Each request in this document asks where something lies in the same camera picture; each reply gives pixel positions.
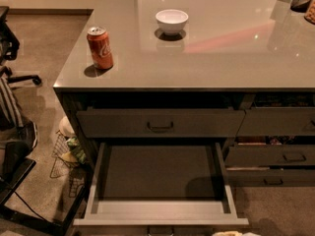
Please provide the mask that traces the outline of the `white ceramic bowl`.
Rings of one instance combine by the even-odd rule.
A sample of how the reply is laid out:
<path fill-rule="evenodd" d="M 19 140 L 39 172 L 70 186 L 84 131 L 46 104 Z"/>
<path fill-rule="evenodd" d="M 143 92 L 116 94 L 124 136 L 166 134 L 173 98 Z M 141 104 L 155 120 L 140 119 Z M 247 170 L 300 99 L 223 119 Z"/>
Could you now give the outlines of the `white ceramic bowl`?
<path fill-rule="evenodd" d="M 179 34 L 188 22 L 189 16 L 181 10 L 166 9 L 156 13 L 158 27 L 166 35 Z"/>

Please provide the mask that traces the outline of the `grey drawer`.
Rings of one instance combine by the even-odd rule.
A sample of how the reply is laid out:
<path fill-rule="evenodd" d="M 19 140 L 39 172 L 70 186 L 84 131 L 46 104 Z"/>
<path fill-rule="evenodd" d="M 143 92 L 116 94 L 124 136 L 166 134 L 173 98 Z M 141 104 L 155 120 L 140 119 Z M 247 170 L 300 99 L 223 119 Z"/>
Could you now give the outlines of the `grey drawer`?
<path fill-rule="evenodd" d="M 315 146 L 235 146 L 229 149 L 225 165 L 231 167 L 314 166 Z"/>
<path fill-rule="evenodd" d="M 314 136 L 315 108 L 252 108 L 245 111 L 238 136 Z"/>
<path fill-rule="evenodd" d="M 102 145 L 85 215 L 85 235 L 206 234 L 248 224 L 237 214 L 221 148 Z"/>
<path fill-rule="evenodd" d="M 245 113 L 229 109 L 93 109 L 78 111 L 87 138 L 233 137 Z"/>
<path fill-rule="evenodd" d="M 314 169 L 268 169 L 228 171 L 231 185 L 239 187 L 315 186 Z"/>

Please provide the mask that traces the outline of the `orange soda can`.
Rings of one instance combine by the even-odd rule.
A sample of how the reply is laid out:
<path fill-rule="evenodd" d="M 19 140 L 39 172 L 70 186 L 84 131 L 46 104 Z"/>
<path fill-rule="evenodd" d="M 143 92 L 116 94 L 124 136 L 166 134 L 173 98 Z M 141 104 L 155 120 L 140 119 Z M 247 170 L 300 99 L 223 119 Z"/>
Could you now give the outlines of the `orange soda can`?
<path fill-rule="evenodd" d="M 89 28 L 87 41 L 93 57 L 94 66 L 102 70 L 110 69 L 113 66 L 113 57 L 107 30 L 102 27 Z"/>

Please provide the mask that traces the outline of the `black metal stand frame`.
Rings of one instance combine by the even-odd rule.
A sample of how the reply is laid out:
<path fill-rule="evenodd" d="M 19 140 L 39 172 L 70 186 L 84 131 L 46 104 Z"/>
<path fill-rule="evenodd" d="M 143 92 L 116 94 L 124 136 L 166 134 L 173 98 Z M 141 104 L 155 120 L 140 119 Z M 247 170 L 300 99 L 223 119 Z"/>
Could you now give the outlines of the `black metal stand frame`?
<path fill-rule="evenodd" d="M 80 213 L 85 184 L 75 198 L 69 197 L 69 180 L 53 179 L 53 146 L 31 153 L 35 166 L 5 203 L 1 236 L 70 236 L 74 218 Z"/>

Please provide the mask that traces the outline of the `black office chair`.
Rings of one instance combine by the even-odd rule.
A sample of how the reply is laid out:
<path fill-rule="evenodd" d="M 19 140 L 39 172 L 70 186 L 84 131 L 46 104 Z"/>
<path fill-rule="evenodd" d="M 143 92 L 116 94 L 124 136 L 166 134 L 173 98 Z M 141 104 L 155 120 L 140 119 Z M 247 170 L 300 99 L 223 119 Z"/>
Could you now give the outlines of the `black office chair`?
<path fill-rule="evenodd" d="M 39 75 L 14 76 L 10 67 L 5 66 L 6 61 L 13 61 L 17 58 L 20 43 L 7 25 L 8 6 L 0 6 L 0 76 L 6 75 L 10 84 L 26 80 L 39 86 L 41 78 Z"/>

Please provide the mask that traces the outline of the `striped cloth bag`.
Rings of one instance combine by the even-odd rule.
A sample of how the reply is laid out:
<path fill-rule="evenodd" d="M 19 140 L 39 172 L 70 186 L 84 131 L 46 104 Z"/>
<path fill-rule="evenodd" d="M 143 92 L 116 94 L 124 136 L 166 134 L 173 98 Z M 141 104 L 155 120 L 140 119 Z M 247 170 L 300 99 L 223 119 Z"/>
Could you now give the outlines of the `striped cloth bag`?
<path fill-rule="evenodd" d="M 5 78 L 0 79 L 0 113 L 1 128 L 16 128 L 19 138 L 33 150 L 37 144 L 36 124 L 23 113 Z"/>

